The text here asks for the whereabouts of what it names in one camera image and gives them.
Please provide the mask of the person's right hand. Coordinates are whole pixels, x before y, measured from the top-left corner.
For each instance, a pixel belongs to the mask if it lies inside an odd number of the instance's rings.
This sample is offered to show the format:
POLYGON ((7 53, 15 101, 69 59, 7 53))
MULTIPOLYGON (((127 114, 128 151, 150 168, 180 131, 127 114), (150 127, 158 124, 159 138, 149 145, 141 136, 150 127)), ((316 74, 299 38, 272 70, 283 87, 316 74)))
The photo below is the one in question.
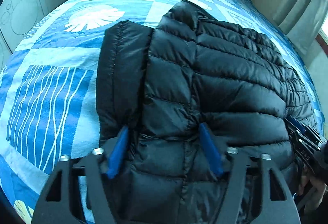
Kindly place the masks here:
POLYGON ((308 182, 312 184, 312 187, 314 187, 315 192, 310 198, 310 200, 308 200, 308 202, 306 202, 305 204, 305 208, 304 208, 305 214, 310 213, 319 207, 326 190, 326 184, 324 181, 306 172, 301 176, 301 181, 300 184, 298 185, 297 194, 299 195, 303 194, 305 186, 308 182))

